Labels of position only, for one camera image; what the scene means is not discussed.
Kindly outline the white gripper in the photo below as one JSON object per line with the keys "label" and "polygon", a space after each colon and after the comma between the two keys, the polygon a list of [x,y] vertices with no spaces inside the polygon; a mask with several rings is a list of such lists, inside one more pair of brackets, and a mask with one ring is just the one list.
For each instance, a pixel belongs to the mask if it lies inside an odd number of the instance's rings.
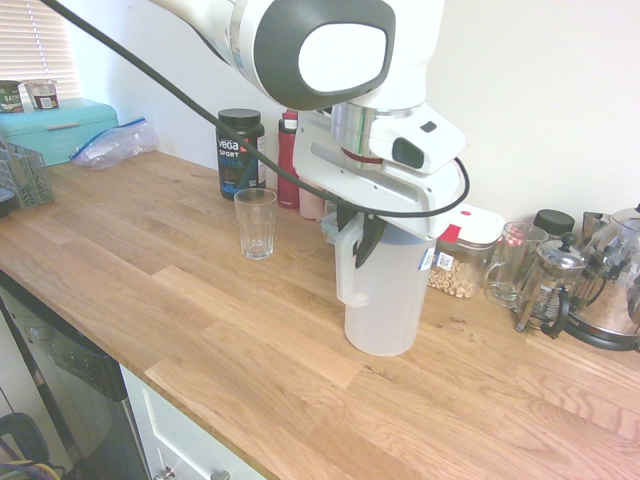
{"label": "white gripper", "polygon": [[[447,207],[463,193],[459,168],[449,162],[430,175],[411,173],[393,162],[363,168],[332,139],[330,117],[317,111],[298,114],[294,168],[305,182],[360,207],[391,212],[424,212]],[[354,210],[337,206],[341,232],[354,218]],[[367,214],[355,252],[361,268],[382,239],[387,222]]]}

